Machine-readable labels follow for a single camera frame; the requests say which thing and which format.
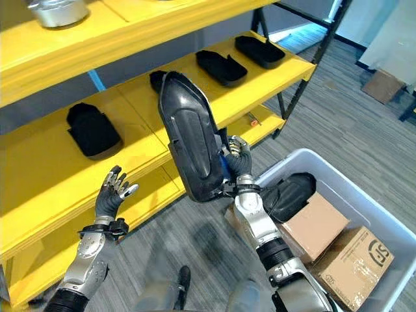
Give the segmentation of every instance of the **gray wall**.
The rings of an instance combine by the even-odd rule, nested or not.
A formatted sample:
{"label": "gray wall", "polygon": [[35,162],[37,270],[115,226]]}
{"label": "gray wall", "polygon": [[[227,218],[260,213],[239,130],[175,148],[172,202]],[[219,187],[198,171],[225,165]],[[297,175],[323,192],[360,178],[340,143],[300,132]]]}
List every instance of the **gray wall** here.
{"label": "gray wall", "polygon": [[[324,18],[328,15],[332,0],[290,0],[301,9]],[[270,32],[275,32],[305,23],[305,20],[270,5],[265,8]],[[203,47],[250,29],[252,12],[222,21],[200,31],[192,32],[130,57],[107,64],[97,69],[104,85],[122,83],[132,77],[150,71],[157,66],[171,62],[183,55],[196,52]],[[46,88],[0,109],[0,134],[5,134],[46,114],[75,103],[96,93],[87,74],[68,79],[63,83]]]}

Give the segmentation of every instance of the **blue tape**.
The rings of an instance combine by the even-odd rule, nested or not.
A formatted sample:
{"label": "blue tape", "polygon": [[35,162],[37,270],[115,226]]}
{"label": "blue tape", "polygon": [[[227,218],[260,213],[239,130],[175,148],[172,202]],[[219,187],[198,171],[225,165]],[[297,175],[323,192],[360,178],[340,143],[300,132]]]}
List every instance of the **blue tape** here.
{"label": "blue tape", "polygon": [[99,75],[96,70],[90,70],[88,72],[88,75],[90,76],[94,86],[96,86],[97,90],[99,92],[106,90],[105,85],[103,84],[103,81],[99,78]]}

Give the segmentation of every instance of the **white wall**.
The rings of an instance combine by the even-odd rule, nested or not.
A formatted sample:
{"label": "white wall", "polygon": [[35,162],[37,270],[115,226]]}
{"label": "white wall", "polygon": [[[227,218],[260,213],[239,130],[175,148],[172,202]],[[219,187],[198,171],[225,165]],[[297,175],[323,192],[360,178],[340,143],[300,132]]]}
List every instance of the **white wall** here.
{"label": "white wall", "polygon": [[398,0],[353,0],[337,34],[368,47],[397,3]]}
{"label": "white wall", "polygon": [[376,38],[360,58],[407,85],[416,84],[416,1],[400,0]]}

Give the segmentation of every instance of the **black plastic tray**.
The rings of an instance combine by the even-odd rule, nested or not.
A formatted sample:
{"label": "black plastic tray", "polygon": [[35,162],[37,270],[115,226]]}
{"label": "black plastic tray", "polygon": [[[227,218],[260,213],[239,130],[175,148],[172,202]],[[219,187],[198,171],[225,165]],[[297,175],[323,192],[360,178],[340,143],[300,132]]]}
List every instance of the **black plastic tray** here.
{"label": "black plastic tray", "polygon": [[110,157],[123,147],[122,138],[107,116],[97,107],[79,103],[70,108],[66,121],[68,130],[82,153],[92,160]]}
{"label": "black plastic tray", "polygon": [[160,94],[162,89],[163,83],[163,76],[166,75],[165,71],[157,70],[150,73],[150,85],[151,88],[156,91],[156,93]]}
{"label": "black plastic tray", "polygon": [[234,60],[217,52],[202,50],[196,53],[196,61],[212,78],[221,85],[235,87],[242,84],[247,76],[247,69]]}
{"label": "black plastic tray", "polygon": [[279,61],[285,57],[285,53],[268,40],[262,42],[254,37],[236,37],[235,47],[267,70],[278,67]]}

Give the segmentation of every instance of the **printed logo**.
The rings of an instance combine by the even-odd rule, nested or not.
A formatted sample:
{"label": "printed logo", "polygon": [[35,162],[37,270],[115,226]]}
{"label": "printed logo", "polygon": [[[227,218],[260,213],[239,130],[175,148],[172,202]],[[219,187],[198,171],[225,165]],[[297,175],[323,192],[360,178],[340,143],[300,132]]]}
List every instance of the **printed logo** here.
{"label": "printed logo", "polygon": [[328,283],[328,285],[333,285],[335,283],[334,278],[329,274],[325,275],[325,281]]}
{"label": "printed logo", "polygon": [[369,244],[369,254],[371,259],[377,263],[379,267],[383,267],[385,260],[390,255],[385,246],[376,239]]}

